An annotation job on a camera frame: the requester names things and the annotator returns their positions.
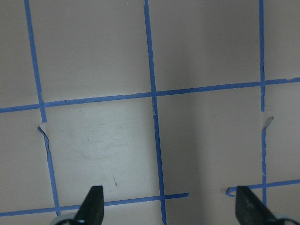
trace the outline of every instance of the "vertical blue tape strip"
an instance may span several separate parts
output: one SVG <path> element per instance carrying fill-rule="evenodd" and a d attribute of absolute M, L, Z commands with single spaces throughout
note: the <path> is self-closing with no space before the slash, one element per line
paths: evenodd
<path fill-rule="evenodd" d="M 159 136 L 158 104 L 157 104 L 157 97 L 155 95 L 156 94 L 155 72 L 154 72 L 154 59 L 153 59 L 153 50 L 152 50 L 152 37 L 151 37 L 151 26 L 150 26 L 150 14 L 149 14 L 148 0 L 145 0 L 144 13 L 145 13 L 145 25 L 146 25 L 148 57 L 149 57 L 152 104 L 153 104 L 153 112 L 154 112 L 153 119 L 154 119 L 154 129 L 155 129 L 155 143 L 156 143 L 157 168 L 158 168 L 158 179 L 159 179 L 159 192 L 160 192 L 160 195 L 163 196 L 163 195 L 165 195 L 165 188 L 164 188 L 163 166 L 162 166 L 161 146 L 160 146 L 160 136 Z M 161 215 L 162 215 L 163 223 L 164 223 L 164 225 L 167 225 L 165 199 L 160 200 L 160 206 L 161 206 Z"/>
<path fill-rule="evenodd" d="M 35 46 L 35 42 L 34 42 L 34 35 L 33 35 L 32 21 L 31 21 L 29 0 L 24 0 L 24 5 L 25 5 L 25 13 L 26 13 L 26 21 L 27 21 L 29 42 L 30 42 L 32 66 L 33 66 L 34 78 L 35 78 L 35 82 L 36 82 L 38 103 L 39 103 L 39 106 L 40 106 L 42 122 L 45 123 L 45 122 L 47 122 L 47 118 L 46 118 L 45 105 L 44 105 L 44 101 L 43 101 L 43 98 L 42 98 L 42 86 L 41 86 L 41 81 L 40 81 L 40 78 L 39 78 L 38 59 L 37 59 L 36 46 Z"/>
<path fill-rule="evenodd" d="M 266 130 L 262 130 L 262 202 L 267 206 Z"/>
<path fill-rule="evenodd" d="M 45 147 L 47 150 L 47 162 L 48 162 L 48 169 L 50 174 L 50 181 L 51 181 L 51 187 L 52 187 L 52 194 L 53 194 L 53 200 L 54 200 L 54 207 L 57 216 L 60 215 L 60 204 L 58 201 L 58 194 L 57 194 L 57 188 L 56 188 L 56 182 L 55 182 L 55 176 L 54 176 L 54 168 L 53 168 L 53 162 L 52 162 L 52 155 L 49 148 L 49 138 L 47 137 L 46 133 L 38 127 L 37 130 L 44 136 L 45 140 Z"/>
<path fill-rule="evenodd" d="M 259 49 L 260 49 L 260 74 L 261 74 L 261 111 L 264 112 L 265 99 L 265 73 L 264 73 L 264 19 L 263 0 L 259 0 Z"/>

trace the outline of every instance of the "black object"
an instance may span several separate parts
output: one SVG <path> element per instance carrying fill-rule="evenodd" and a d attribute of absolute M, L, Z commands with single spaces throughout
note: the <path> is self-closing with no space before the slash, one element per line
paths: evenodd
<path fill-rule="evenodd" d="M 276 219 L 247 186 L 237 186 L 235 215 L 241 225 L 300 225 L 291 219 Z"/>
<path fill-rule="evenodd" d="M 101 225 L 103 217 L 103 187 L 92 186 L 74 219 L 66 219 L 56 225 Z"/>

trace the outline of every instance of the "floor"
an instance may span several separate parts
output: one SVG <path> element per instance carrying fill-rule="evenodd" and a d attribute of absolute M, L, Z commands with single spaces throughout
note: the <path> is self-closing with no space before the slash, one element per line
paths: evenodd
<path fill-rule="evenodd" d="M 93 185 L 104 225 L 237 225 L 237 185 L 300 218 L 299 11 L 1 1 L 0 223 L 47 225 Z"/>

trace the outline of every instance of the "blue grid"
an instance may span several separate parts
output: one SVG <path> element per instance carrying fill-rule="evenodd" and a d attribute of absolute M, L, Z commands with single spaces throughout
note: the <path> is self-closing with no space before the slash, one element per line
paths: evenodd
<path fill-rule="evenodd" d="M 264 20 L 263 20 L 263 0 L 259 0 L 259 30 L 260 30 L 260 81 L 259 82 L 244 82 L 244 83 L 231 83 L 231 84 L 222 84 L 222 85 L 214 85 L 214 86 L 206 86 L 206 87 L 197 87 L 197 88 L 187 88 L 187 89 L 179 89 L 179 90 L 164 90 L 164 91 L 156 91 L 156 83 L 155 83 L 155 71 L 154 71 L 154 60 L 153 60 L 153 51 L 152 51 L 152 38 L 151 38 L 151 28 L 150 28 L 150 14 L 149 14 L 149 4 L 148 0 L 145 0 L 145 25 L 146 25 L 146 35 L 147 35 L 147 44 L 148 44 L 148 54 L 149 54 L 149 67 L 150 67 L 150 83 L 151 83 L 151 92 L 145 93 L 136 93 L 131 95 L 115 95 L 115 96 L 104 96 L 104 97 L 92 97 L 92 98 L 82 98 L 82 99 L 73 99 L 73 100 L 64 100 L 64 101 L 52 101 L 52 102 L 44 102 L 42 98 L 42 89 L 41 82 L 39 79 L 39 70 L 38 70 L 38 60 L 35 49 L 34 42 L 34 34 L 31 22 L 31 14 L 30 14 L 30 5 L 29 0 L 24 0 L 25 12 L 26 12 L 26 20 L 28 26 L 28 34 L 30 41 L 30 50 L 31 50 L 31 58 L 33 64 L 33 71 L 36 82 L 37 96 L 38 96 L 38 104 L 31 105 L 21 105 L 21 106 L 13 106 L 0 108 L 0 113 L 8 113 L 15 111 L 24 111 L 24 110 L 32 110 L 32 109 L 40 109 L 42 122 L 47 121 L 45 108 L 55 107 L 55 106 L 63 106 L 63 105 L 75 105 L 75 104 L 85 104 L 92 102 L 105 102 L 105 101 L 115 101 L 115 100 L 124 100 L 124 99 L 133 99 L 133 98 L 152 98 L 153 104 L 153 119 L 154 119 L 154 129 L 155 129 L 155 141 L 156 141 L 156 153 L 157 153 L 157 169 L 158 169 L 158 177 L 159 177 L 159 196 L 151 196 L 151 197 L 143 197 L 136 199 L 127 199 L 127 200 L 118 200 L 105 202 L 105 206 L 109 205 L 120 205 L 120 204 L 128 204 L 128 203 L 140 203 L 140 202 L 148 202 L 148 201 L 160 201 L 161 202 L 161 213 L 163 223 L 166 225 L 166 210 L 165 210 L 165 200 L 166 199 L 176 199 L 188 197 L 189 193 L 181 193 L 181 194 L 173 194 L 173 195 L 165 195 L 164 190 L 164 181 L 163 181 L 163 166 L 162 166 L 162 157 L 161 157 L 161 148 L 160 148 L 160 137 L 159 137 L 159 122 L 158 122 L 158 105 L 157 105 L 157 97 L 158 96 L 168 96 L 168 95 L 179 95 L 179 94 L 187 94 L 187 93 L 198 93 L 198 92 L 206 92 L 206 91 L 215 91 L 215 90 L 225 90 L 225 89 L 239 89 L 239 88 L 249 88 L 249 87 L 260 87 L 261 89 L 261 111 L 264 112 L 265 106 L 265 86 L 266 85 L 274 85 L 274 84 L 284 84 L 284 83 L 299 83 L 300 77 L 293 79 L 275 79 L 275 80 L 265 80 L 264 74 Z M 259 189 L 263 190 L 263 202 L 267 203 L 266 193 L 267 188 L 269 187 L 279 187 L 285 185 L 293 185 L 300 184 L 300 180 L 288 180 L 274 183 L 267 183 L 267 171 L 266 171 L 266 128 L 262 130 L 262 184 L 249 185 L 251 189 Z M 61 207 L 59 205 L 57 188 L 55 184 L 55 176 L 54 169 L 52 164 L 51 152 L 49 149 L 49 140 L 46 134 L 39 129 L 39 131 L 43 134 L 45 140 L 45 147 L 47 150 L 47 159 L 48 159 L 48 168 L 50 173 L 51 185 L 52 185 L 52 193 L 54 200 L 53 208 L 45 208 L 45 209 L 34 209 L 34 210 L 21 210 L 21 211 L 12 211 L 12 212 L 3 212 L 0 213 L 0 217 L 3 216 L 16 216 L 16 215 L 25 215 L 25 214 L 33 214 L 33 213 L 44 213 L 44 212 L 56 212 L 57 215 L 60 215 L 61 211 L 64 210 L 76 210 L 79 209 L 80 205 L 73 206 L 65 206 Z M 234 196 L 231 193 L 236 191 L 235 187 L 231 187 L 227 190 L 226 195 Z"/>

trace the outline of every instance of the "gray floor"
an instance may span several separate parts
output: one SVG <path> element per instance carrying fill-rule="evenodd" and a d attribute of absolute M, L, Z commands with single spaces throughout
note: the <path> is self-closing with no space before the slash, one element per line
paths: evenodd
<path fill-rule="evenodd" d="M 56 217 L 26 2 L 0 2 L 1 224 Z M 258 0 L 149 0 L 157 92 L 143 0 L 29 4 L 60 207 L 81 204 L 92 185 L 106 202 L 160 196 L 151 95 L 165 195 L 190 193 L 165 201 L 168 224 L 238 224 L 225 191 L 262 183 L 271 116 L 267 183 L 300 179 L 299 1 L 264 1 L 265 112 Z M 85 98 L 96 99 L 66 101 Z M 300 218 L 299 192 L 269 187 L 268 207 Z M 107 206 L 103 224 L 161 225 L 162 214 L 160 201 Z"/>

